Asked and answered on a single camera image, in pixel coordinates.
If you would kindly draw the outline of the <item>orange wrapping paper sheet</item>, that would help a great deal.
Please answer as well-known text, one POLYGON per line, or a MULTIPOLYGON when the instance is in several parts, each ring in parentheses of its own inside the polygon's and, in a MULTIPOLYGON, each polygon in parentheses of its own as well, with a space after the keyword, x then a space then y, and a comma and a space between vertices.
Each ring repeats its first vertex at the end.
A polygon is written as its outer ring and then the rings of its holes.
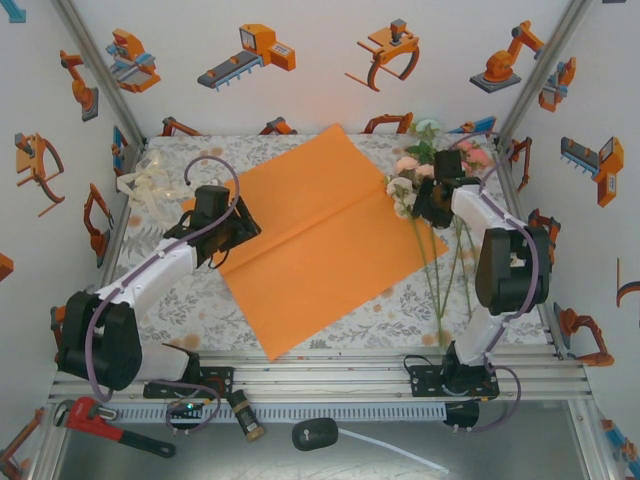
MULTIPOLYGON (((203 175, 221 177, 215 155, 202 156, 203 175)), ((341 127, 239 175, 262 233, 216 273, 269 358, 422 271, 415 236, 394 212, 382 169, 341 127)))

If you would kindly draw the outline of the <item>white plastic strip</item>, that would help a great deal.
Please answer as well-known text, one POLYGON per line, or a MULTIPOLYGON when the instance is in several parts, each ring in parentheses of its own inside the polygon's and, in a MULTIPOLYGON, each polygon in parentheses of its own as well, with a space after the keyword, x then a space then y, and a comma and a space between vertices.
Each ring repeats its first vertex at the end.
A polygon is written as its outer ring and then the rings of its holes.
POLYGON ((362 434, 359 434, 359 433, 356 433, 356 432, 353 432, 353 431, 350 431, 350 430, 346 430, 346 429, 340 428, 340 427, 338 428, 338 432, 340 434, 348 436, 350 438, 353 438, 353 439, 356 439, 356 440, 360 440, 362 442, 366 442, 366 443, 371 444, 371 445, 375 445, 375 446, 383 448, 385 450, 392 451, 392 452, 394 452, 394 453, 396 453, 398 455, 401 455, 401 456, 403 456, 405 458, 408 458, 408 459, 410 459, 412 461, 415 461, 415 462, 417 462, 417 463, 419 463, 419 464, 421 464, 421 465, 423 465, 425 467, 428 467, 430 469, 439 471, 439 472, 441 472, 441 473, 443 473, 445 475, 449 474, 449 472, 450 472, 450 470, 448 468, 446 468, 446 467, 444 467, 444 466, 442 466, 440 464, 437 464, 437 463, 435 463, 433 461, 430 461, 428 459, 420 457, 420 456, 418 456, 416 454, 413 454, 413 453, 411 453, 411 452, 409 452, 407 450, 404 450, 404 449, 402 449, 400 447, 397 447, 395 445, 392 445, 390 443, 387 443, 387 442, 384 442, 384 441, 381 441, 381 440, 378 440, 378 439, 375 439, 375 438, 371 438, 369 436, 362 435, 362 434))

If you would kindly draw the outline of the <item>aluminium side rail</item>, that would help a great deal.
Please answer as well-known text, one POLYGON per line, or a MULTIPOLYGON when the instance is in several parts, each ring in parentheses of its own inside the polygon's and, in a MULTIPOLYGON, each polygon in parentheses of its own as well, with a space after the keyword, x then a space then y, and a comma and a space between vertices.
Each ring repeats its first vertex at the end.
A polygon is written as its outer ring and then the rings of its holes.
MULTIPOLYGON (((496 161, 497 169, 495 173, 499 178, 507 209, 513 216, 525 222, 527 215, 520 200, 518 187, 512 176, 510 158, 514 150, 513 141, 507 140, 505 145, 502 145, 498 141, 495 141, 495 143, 496 152, 500 154, 496 161)), ((541 322, 545 327, 547 337, 553 342, 556 355, 561 360, 566 360, 568 358, 568 350, 564 344, 562 333, 555 317, 551 295, 548 295, 547 300, 542 304, 538 304, 536 308, 541 322)))
MULTIPOLYGON (((120 140, 112 142, 111 153, 115 159, 113 165, 115 180, 118 180, 131 171, 137 158, 137 151, 127 141, 120 140)), ((89 235, 91 250, 95 255, 96 268, 101 269, 105 265, 114 243, 115 218, 107 206, 104 196, 94 183, 89 184, 87 199, 83 205, 82 220, 89 235), (93 223, 92 212, 95 207, 98 207, 106 217, 106 229, 100 229, 93 223)))

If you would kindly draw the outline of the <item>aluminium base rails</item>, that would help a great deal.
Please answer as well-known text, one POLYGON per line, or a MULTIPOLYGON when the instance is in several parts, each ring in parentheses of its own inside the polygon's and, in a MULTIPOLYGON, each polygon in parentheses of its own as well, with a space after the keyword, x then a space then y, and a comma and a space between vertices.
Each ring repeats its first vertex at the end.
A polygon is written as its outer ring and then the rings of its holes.
MULTIPOLYGON (((203 352, 201 365, 232 367, 233 387, 256 403, 405 402, 412 398, 407 368, 425 359, 441 362, 432 348, 384 348, 295 350, 273 362, 258 350, 203 352)), ((516 373, 525 401, 592 397, 586 368, 550 345, 500 345, 492 362, 516 373)))

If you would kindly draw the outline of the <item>mint green artificial flower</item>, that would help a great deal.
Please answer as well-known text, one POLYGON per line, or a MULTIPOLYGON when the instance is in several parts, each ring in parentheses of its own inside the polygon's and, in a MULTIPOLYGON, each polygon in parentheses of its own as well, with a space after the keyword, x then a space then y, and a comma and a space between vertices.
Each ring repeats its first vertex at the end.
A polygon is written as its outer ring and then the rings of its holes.
POLYGON ((406 147, 405 152, 420 165, 431 164, 437 151, 434 140, 440 131, 440 123, 433 119, 424 119, 413 123, 409 128, 409 133, 417 139, 417 142, 406 147))

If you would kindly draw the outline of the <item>black computer mouse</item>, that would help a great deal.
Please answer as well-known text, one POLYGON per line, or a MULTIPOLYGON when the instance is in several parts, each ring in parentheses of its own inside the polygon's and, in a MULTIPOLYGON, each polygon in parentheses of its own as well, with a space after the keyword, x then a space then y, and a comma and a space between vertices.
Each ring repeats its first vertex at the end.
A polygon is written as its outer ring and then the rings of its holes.
POLYGON ((298 422, 292 428, 293 446, 309 452, 334 445, 339 437, 337 423, 331 418, 315 418, 298 422))

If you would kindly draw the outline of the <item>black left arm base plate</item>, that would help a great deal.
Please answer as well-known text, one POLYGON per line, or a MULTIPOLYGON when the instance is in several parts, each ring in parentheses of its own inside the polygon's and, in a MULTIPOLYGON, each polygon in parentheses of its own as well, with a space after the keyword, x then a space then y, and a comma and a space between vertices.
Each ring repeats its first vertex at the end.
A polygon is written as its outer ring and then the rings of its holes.
MULTIPOLYGON (((215 390, 221 399, 226 399, 232 393, 234 373, 233 367, 201 367, 197 384, 215 390)), ((147 383, 143 389, 143 397, 145 399, 213 399, 214 395, 208 391, 194 388, 147 383)))

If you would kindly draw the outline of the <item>floral printed table mat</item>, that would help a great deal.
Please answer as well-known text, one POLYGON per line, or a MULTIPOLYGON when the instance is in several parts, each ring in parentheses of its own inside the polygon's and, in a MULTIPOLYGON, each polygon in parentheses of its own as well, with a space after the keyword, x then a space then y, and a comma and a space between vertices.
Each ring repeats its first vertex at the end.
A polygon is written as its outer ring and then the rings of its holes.
MULTIPOLYGON (((151 139, 142 162, 156 163, 147 177, 159 182, 163 191, 154 197, 163 218, 157 220, 144 203, 131 202, 126 229, 113 238, 114 275, 120 277, 136 266, 179 219, 180 204, 186 199, 183 171, 190 160, 215 155, 243 173, 308 139, 306 135, 151 139)), ((449 250, 428 271, 412 273, 298 347, 412 349, 434 346, 440 337, 458 337, 477 305, 473 274, 480 239, 459 223, 437 234, 449 250)), ((139 335, 144 343, 171 343, 189 350, 251 350, 260 346, 222 277, 206 266, 176 283, 147 312, 139 322, 139 335)))

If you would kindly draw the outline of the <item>aluminium frame post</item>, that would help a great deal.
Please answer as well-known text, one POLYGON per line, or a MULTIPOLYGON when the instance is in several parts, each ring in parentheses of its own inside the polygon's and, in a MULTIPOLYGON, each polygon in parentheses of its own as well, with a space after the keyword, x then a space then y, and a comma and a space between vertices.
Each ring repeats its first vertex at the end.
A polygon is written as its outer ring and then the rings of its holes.
POLYGON ((556 65, 560 54, 593 3, 594 0, 570 0, 567 4, 549 41, 545 44, 542 54, 536 61, 535 67, 526 79, 521 93, 501 124, 498 135, 499 142, 497 143, 499 150, 504 150, 511 144, 514 133, 536 100, 539 91, 551 73, 551 69, 556 65))
POLYGON ((90 30, 82 19, 73 0, 49 0, 68 34, 71 36, 80 55, 92 71, 98 86, 106 96, 115 115, 128 134, 128 140, 142 152, 146 145, 146 138, 135 119, 132 110, 126 103, 120 88, 110 74, 107 63, 102 58, 90 30))

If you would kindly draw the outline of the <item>small circuit board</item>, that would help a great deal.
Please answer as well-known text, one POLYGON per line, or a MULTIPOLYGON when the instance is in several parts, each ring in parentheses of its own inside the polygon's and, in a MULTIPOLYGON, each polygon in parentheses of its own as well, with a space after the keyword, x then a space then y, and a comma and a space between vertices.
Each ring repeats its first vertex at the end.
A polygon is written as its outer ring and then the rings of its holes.
POLYGON ((201 403, 173 402, 168 405, 165 422, 170 428, 187 430, 195 428, 203 421, 203 405, 201 403))

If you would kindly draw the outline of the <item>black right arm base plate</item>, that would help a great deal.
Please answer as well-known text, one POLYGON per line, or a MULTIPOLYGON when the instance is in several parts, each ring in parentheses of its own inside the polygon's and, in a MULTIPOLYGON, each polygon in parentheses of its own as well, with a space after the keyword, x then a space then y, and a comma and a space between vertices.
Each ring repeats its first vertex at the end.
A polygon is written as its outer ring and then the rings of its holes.
POLYGON ((447 387, 444 384, 441 368, 431 365, 408 367, 411 395, 416 398, 434 398, 442 401, 462 401, 476 399, 496 399, 500 389, 496 376, 484 375, 480 383, 473 387, 447 387))

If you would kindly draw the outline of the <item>red pipe wrench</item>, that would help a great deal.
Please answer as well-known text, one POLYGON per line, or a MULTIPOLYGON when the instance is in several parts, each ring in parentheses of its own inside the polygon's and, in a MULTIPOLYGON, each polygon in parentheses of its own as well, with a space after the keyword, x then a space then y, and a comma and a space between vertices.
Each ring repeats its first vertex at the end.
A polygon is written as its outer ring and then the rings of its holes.
POLYGON ((114 441, 118 444, 153 454, 161 458, 172 458, 176 447, 136 432, 112 425, 119 414, 91 397, 60 402, 54 412, 53 425, 114 441))

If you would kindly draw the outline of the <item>brown bottle with black cap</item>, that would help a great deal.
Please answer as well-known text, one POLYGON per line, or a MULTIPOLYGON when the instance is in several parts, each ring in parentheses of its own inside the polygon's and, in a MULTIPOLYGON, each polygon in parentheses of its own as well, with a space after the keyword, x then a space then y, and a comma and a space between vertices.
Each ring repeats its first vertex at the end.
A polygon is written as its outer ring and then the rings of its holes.
POLYGON ((231 393, 228 397, 228 403, 248 442, 254 442, 266 434, 264 426, 257 419, 242 389, 231 393))

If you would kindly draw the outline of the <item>pale pink artificial flower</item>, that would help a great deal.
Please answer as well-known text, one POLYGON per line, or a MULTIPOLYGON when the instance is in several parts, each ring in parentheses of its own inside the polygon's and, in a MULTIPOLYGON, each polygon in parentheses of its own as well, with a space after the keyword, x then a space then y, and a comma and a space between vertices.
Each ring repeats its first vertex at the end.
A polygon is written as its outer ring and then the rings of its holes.
POLYGON ((419 227, 418 220, 413 216, 413 207, 417 200, 417 194, 414 192, 412 183, 408 178, 402 176, 385 178, 386 195, 393 201, 395 214, 409 222, 411 230, 417 242, 419 256, 422 261, 422 271, 425 275, 428 294, 434 308, 434 315, 437 323, 437 343, 440 347, 446 346, 446 337, 443 327, 443 311, 440 298, 440 276, 437 263, 438 254, 435 249, 435 235, 430 230, 432 256, 430 259, 427 255, 427 248, 423 241, 423 236, 419 227))

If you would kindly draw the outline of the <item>cream printed ribbon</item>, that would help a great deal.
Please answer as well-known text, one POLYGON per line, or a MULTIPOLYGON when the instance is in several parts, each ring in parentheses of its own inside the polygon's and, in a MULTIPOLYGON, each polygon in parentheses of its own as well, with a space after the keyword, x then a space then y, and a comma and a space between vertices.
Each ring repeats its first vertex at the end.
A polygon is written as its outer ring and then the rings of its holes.
POLYGON ((134 169, 116 179, 132 206, 143 208, 163 229, 176 222, 182 204, 193 197, 184 180, 185 164, 160 149, 147 151, 134 169))

